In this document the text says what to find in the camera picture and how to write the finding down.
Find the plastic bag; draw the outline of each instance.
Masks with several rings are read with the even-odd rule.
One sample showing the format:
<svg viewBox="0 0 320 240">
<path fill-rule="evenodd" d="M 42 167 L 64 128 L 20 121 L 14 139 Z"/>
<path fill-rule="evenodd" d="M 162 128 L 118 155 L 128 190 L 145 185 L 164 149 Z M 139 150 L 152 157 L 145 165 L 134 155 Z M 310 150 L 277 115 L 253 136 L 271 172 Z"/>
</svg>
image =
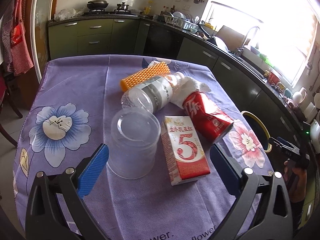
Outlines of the plastic bag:
<svg viewBox="0 0 320 240">
<path fill-rule="evenodd" d="M 57 14 L 54 15 L 54 20 L 55 21 L 62 21 L 65 19 L 70 19 L 72 17 L 77 17 L 80 15 L 83 15 L 84 13 L 84 8 L 81 10 L 75 10 L 73 8 L 71 9 L 62 9 L 59 11 Z"/>
</svg>

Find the window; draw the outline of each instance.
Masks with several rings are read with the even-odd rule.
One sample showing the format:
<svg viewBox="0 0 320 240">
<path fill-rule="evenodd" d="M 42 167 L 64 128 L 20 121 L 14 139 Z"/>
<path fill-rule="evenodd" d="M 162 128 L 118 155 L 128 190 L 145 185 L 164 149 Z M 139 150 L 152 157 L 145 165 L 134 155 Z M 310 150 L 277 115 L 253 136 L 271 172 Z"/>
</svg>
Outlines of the window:
<svg viewBox="0 0 320 240">
<path fill-rule="evenodd" d="M 202 20 L 217 31 L 225 25 L 243 35 L 258 25 L 259 51 L 292 86 L 309 57 L 317 23 L 307 0 L 209 0 Z"/>
</svg>

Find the red chair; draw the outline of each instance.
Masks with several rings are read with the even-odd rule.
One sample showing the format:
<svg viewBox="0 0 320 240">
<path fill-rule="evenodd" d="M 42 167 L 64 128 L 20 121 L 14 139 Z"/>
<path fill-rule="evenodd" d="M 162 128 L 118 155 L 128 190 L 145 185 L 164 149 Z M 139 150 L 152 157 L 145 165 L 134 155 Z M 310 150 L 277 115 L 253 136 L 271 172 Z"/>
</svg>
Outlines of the red chair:
<svg viewBox="0 0 320 240">
<path fill-rule="evenodd" d="M 8 92 L 7 86 L 6 86 L 5 82 L 4 82 L 4 78 L 2 76 L 0 76 L 0 113 L 1 113 L 1 110 L 2 110 L 4 99 L 6 99 L 8 101 L 8 103 L 11 106 L 11 108 L 13 109 L 13 111 L 21 119 L 23 116 L 20 113 L 20 111 L 18 110 L 18 108 L 15 106 L 13 101 L 11 100 L 11 97 L 10 97 L 10 94 Z M 2 127 L 1 124 L 0 124 L 0 133 L 2 133 L 2 135 L 9 142 L 11 142 L 15 147 L 17 147 L 18 143 L 5 131 L 5 129 Z"/>
</svg>

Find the faucet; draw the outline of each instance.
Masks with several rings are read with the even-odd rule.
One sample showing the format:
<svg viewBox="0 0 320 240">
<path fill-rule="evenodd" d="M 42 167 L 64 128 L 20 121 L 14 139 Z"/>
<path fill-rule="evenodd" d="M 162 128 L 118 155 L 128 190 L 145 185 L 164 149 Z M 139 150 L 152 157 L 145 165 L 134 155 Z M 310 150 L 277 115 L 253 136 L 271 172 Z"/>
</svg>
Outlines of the faucet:
<svg viewBox="0 0 320 240">
<path fill-rule="evenodd" d="M 249 35 L 249 33 L 250 33 L 250 31 L 251 31 L 252 29 L 260 30 L 260 27 L 259 27 L 259 26 L 253 26 L 253 27 L 251 27 L 251 28 L 248 30 L 247 34 L 245 35 L 245 37 L 243 38 L 243 40 L 242 40 L 242 42 L 241 42 L 240 47 L 239 47 L 239 48 L 236 48 L 235 51 L 234 51 L 234 54 L 235 54 L 237 57 L 240 57 L 240 56 L 241 56 L 241 54 L 242 54 L 242 52 L 243 52 L 243 50 L 244 50 L 243 46 L 244 46 L 245 42 L 247 41 L 247 37 L 248 37 L 248 35 Z"/>
</svg>

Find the bottle label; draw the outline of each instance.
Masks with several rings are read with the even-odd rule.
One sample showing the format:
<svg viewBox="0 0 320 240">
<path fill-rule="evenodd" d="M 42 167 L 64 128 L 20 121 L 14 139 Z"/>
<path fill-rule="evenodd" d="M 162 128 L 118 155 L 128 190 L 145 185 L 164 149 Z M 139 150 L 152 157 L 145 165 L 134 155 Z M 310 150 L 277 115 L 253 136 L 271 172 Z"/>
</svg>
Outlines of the bottle label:
<svg viewBox="0 0 320 240">
<path fill-rule="evenodd" d="M 135 87 L 148 95 L 153 104 L 154 113 L 169 103 L 173 94 L 170 83 L 162 76 L 149 78 Z"/>
</svg>

